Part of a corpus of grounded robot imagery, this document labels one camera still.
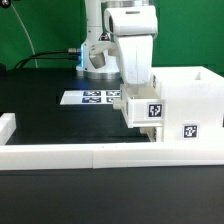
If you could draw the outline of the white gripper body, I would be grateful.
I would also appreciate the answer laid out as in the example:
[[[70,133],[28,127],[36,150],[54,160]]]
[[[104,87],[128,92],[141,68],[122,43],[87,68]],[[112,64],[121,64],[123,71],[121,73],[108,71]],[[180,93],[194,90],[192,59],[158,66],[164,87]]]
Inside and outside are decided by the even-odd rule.
[[[147,86],[150,81],[153,38],[151,35],[119,37],[119,70],[128,86]]]

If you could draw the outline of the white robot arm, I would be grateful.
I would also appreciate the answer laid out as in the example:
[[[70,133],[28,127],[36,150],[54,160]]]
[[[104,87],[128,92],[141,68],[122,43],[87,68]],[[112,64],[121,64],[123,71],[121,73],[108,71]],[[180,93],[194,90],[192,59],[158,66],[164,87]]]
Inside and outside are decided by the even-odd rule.
[[[77,74],[91,79],[121,77],[128,86],[150,81],[156,8],[149,0],[84,0],[86,39]]]

